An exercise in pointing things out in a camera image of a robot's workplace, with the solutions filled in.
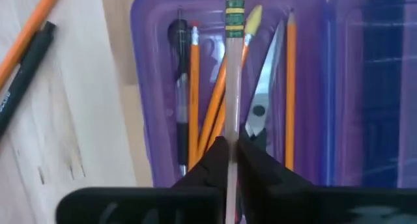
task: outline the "wooden surface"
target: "wooden surface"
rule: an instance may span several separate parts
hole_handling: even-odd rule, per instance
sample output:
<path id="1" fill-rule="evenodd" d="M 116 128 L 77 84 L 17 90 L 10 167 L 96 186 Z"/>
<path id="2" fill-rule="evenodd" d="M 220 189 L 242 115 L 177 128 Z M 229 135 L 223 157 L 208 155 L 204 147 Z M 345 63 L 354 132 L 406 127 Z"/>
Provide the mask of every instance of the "wooden surface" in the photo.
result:
<path id="1" fill-rule="evenodd" d="M 0 0 L 0 59 L 38 1 Z M 59 200 L 86 186 L 152 185 L 131 2 L 54 8 L 56 39 L 0 142 L 0 223 L 54 223 Z"/>

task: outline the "pencil case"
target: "pencil case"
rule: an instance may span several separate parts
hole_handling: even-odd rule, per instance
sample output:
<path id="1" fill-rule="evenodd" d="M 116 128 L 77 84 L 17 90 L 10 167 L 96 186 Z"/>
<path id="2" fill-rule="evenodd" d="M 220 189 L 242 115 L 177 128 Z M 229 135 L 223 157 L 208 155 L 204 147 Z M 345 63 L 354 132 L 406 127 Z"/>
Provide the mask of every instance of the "pencil case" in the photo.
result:
<path id="1" fill-rule="evenodd" d="M 416 9 L 416 0 L 328 4 L 330 185 L 417 186 Z"/>
<path id="2" fill-rule="evenodd" d="M 326 0 L 245 0 L 246 16 L 263 6 L 260 28 L 250 44 L 242 71 L 240 121 L 250 100 L 274 30 L 294 9 L 297 35 L 295 171 L 321 183 L 324 144 L 324 41 Z M 187 21 L 198 21 L 200 32 L 199 124 L 203 124 L 216 76 L 225 52 L 225 0 L 135 0 L 131 30 L 144 116 L 145 144 L 155 187 L 180 178 L 175 120 L 176 65 L 171 63 L 167 28 L 181 7 Z M 278 67 L 268 113 L 268 153 L 283 159 L 285 65 Z"/>

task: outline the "pencil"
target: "pencil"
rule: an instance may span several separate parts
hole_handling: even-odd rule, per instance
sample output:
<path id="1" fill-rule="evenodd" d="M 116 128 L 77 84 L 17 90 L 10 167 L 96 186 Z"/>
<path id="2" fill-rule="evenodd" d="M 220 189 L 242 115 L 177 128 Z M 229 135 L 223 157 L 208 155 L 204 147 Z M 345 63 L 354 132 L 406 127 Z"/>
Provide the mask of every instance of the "pencil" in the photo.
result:
<path id="1" fill-rule="evenodd" d="M 42 23 L 44 23 L 56 2 L 57 0 L 40 0 L 32 12 L 16 41 L 0 64 L 0 89 L 5 85 L 14 67 L 20 62 L 33 35 L 39 30 Z"/>
<path id="2" fill-rule="evenodd" d="M 35 34 L 33 42 L 27 49 L 22 65 L 0 105 L 0 137 L 6 131 L 14 112 L 45 57 L 52 43 L 54 30 L 55 25 L 47 21 L 43 30 Z"/>
<path id="3" fill-rule="evenodd" d="M 200 47 L 198 43 L 199 32 L 194 23 L 191 32 L 190 54 L 190 119 L 188 127 L 188 171 L 194 167 L 197 160 L 198 146 L 198 98 L 199 98 L 199 65 Z"/>
<path id="4" fill-rule="evenodd" d="M 293 12 L 287 24 L 287 104 L 285 108 L 285 166 L 294 171 L 294 131 L 295 131 L 295 59 L 296 24 Z"/>
<path id="5" fill-rule="evenodd" d="M 244 37 L 244 46 L 242 49 L 242 67 L 245 63 L 246 60 L 246 56 L 248 55 L 248 51 L 249 51 L 249 45 L 250 42 L 252 41 L 253 36 L 256 34 L 259 24 L 261 23 L 261 19 L 262 19 L 262 6 L 261 5 L 257 5 L 255 8 L 253 8 L 253 10 L 250 12 L 247 22 L 246 22 L 246 28 L 245 28 L 245 37 Z M 220 133 L 222 132 L 222 128 L 223 128 L 223 124 L 224 124 L 224 118 L 225 118 L 225 102 L 224 102 L 224 98 L 223 97 L 223 93 L 225 90 L 225 65 L 226 65 L 226 57 L 223 59 L 223 63 L 220 67 L 220 71 L 217 77 L 217 82 L 216 85 L 214 86 L 214 90 L 213 90 L 213 95 L 212 95 L 212 99 L 210 101 L 210 105 L 208 106 L 208 111 L 206 114 L 206 119 L 204 121 L 204 125 L 203 125 L 203 129 L 201 130 L 201 135 L 200 135 L 200 140 L 199 140 L 199 144 L 198 144 L 198 156 L 202 157 L 204 152 L 207 149 L 207 143 L 209 141 L 209 137 L 210 137 L 210 131 L 211 129 L 219 124 L 220 124 Z M 215 119 L 216 119 L 216 114 L 219 111 L 219 115 L 220 117 L 223 117 L 223 120 L 219 119 L 220 122 L 219 123 L 215 123 Z"/>

